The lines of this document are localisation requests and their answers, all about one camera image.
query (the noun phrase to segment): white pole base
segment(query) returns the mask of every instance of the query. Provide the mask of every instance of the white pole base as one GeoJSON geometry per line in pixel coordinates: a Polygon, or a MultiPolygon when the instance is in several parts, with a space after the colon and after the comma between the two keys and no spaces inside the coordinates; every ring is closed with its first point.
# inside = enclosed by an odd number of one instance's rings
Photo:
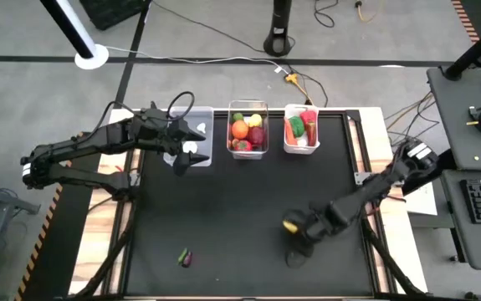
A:
{"type": "Polygon", "coordinates": [[[96,44],[95,50],[95,55],[91,59],[83,59],[79,54],[76,54],[74,56],[74,63],[84,70],[93,70],[104,65],[108,60],[108,49],[103,45],[96,44]]]}

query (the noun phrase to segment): gray floor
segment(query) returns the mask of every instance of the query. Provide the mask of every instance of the gray floor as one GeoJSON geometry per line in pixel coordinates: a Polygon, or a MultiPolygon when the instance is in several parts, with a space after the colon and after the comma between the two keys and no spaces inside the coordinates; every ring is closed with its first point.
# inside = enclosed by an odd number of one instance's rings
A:
{"type": "MultiPolygon", "coordinates": [[[[255,47],[262,44],[269,30],[271,2],[160,1],[255,47]]],[[[97,43],[130,47],[137,16],[101,32],[93,28],[78,1],[71,3],[97,43]]],[[[372,13],[377,2],[366,3],[365,14],[372,13]]],[[[290,35],[298,44],[290,58],[450,60],[471,45],[449,0],[387,0],[383,13],[369,24],[357,20],[353,1],[343,0],[330,13],[337,22],[333,29],[315,22],[312,4],[312,1],[294,1],[290,35]]],[[[264,56],[155,6],[147,19],[140,50],[172,57],[264,56]]],[[[0,54],[72,56],[74,50],[39,1],[0,1],[0,54]]],[[[112,55],[126,56],[126,53],[112,55]]],[[[0,63],[0,187],[11,188],[32,202],[49,204],[53,188],[27,191],[21,182],[19,158],[39,143],[65,139],[92,128],[104,105],[114,99],[123,68],[123,64],[107,64],[85,72],[74,64],[0,63]]],[[[429,91],[425,69],[315,66],[298,69],[323,83],[329,96],[328,106],[381,106],[384,114],[389,115],[429,91]]],[[[263,99],[272,107],[303,103],[304,97],[297,89],[273,70],[269,66],[226,64],[137,64],[125,103],[140,108],[155,100],[164,107],[184,90],[195,93],[197,105],[214,107],[225,107],[232,99],[263,99]]],[[[308,91],[317,105],[323,105],[324,97],[317,85],[309,83],[308,91]]],[[[439,120],[435,106],[425,116],[439,120]]],[[[400,120],[391,130],[403,130],[411,118],[409,115],[400,120]]],[[[428,125],[418,120],[410,134],[415,135],[428,125]]],[[[448,147],[441,125],[421,138],[435,151],[448,147]]],[[[35,217],[22,215],[10,225],[0,256],[0,298],[12,298],[17,291],[45,209],[43,206],[42,213],[35,217]]],[[[464,264],[456,268],[443,264],[446,255],[453,252],[449,236],[442,231],[423,230],[415,235],[431,292],[452,297],[469,288],[481,292],[481,271],[464,264]]]]}

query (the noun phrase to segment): green vegetable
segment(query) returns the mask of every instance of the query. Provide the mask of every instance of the green vegetable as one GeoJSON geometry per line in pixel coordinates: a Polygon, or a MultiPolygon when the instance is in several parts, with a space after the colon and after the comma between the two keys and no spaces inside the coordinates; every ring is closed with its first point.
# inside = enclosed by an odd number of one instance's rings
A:
{"type": "Polygon", "coordinates": [[[234,114],[233,114],[233,120],[234,120],[234,121],[243,120],[243,115],[242,115],[242,113],[234,113],[234,114]]]}
{"type": "Polygon", "coordinates": [[[289,121],[290,125],[292,126],[292,133],[294,134],[294,137],[301,137],[305,132],[304,122],[298,116],[289,118],[289,121]]]}

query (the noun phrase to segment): orange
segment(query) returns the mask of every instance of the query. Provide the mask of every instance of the orange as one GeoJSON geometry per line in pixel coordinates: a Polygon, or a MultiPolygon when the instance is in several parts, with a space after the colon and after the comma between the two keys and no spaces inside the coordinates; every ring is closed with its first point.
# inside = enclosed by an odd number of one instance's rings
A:
{"type": "Polygon", "coordinates": [[[234,121],[231,127],[233,137],[242,140],[248,136],[249,126],[243,120],[234,121]]]}

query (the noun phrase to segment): white cable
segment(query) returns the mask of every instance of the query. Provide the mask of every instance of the white cable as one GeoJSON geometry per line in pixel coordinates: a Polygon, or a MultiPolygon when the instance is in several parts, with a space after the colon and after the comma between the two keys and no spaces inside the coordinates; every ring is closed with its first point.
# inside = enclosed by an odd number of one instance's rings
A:
{"type": "Polygon", "coordinates": [[[108,49],[117,50],[117,51],[123,51],[123,52],[128,52],[128,53],[133,53],[133,54],[141,54],[141,55],[144,55],[144,56],[146,56],[147,58],[150,58],[150,59],[169,59],[169,60],[172,60],[172,61],[184,62],[184,63],[189,63],[189,64],[207,64],[207,63],[216,63],[216,62],[226,62],[226,61],[235,60],[235,59],[245,59],[245,60],[252,61],[252,62],[267,62],[267,63],[271,63],[271,64],[275,65],[275,67],[277,67],[277,68],[280,68],[287,75],[289,74],[289,72],[287,70],[285,70],[283,67],[279,66],[277,63],[275,63],[274,61],[271,61],[269,59],[250,59],[250,58],[244,58],[244,57],[234,57],[234,58],[226,58],[226,59],[209,59],[209,60],[199,61],[199,60],[189,60],[189,59],[175,59],[175,58],[170,58],[170,57],[156,57],[156,56],[152,56],[152,55],[143,53],[141,51],[134,51],[134,50],[122,49],[122,48],[111,47],[111,46],[105,46],[105,47],[108,48],[108,49]]]}

